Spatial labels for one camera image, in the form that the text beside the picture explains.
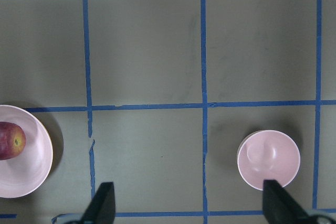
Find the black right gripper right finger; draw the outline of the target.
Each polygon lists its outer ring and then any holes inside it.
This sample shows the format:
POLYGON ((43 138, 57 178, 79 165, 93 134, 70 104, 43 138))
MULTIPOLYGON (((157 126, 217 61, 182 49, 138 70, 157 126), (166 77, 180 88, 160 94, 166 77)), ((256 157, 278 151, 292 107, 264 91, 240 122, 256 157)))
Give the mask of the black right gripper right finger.
POLYGON ((314 218, 276 180, 264 180, 262 203, 263 214, 268 223, 314 223, 314 218))

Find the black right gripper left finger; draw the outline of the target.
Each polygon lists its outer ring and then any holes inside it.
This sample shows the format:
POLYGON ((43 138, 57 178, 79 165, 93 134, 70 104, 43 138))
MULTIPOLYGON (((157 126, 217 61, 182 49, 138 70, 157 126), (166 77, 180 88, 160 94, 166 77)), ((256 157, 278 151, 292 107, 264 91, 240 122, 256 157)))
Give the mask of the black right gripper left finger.
POLYGON ((88 208, 81 217, 81 223, 114 222, 115 194, 113 182, 101 183, 88 208))

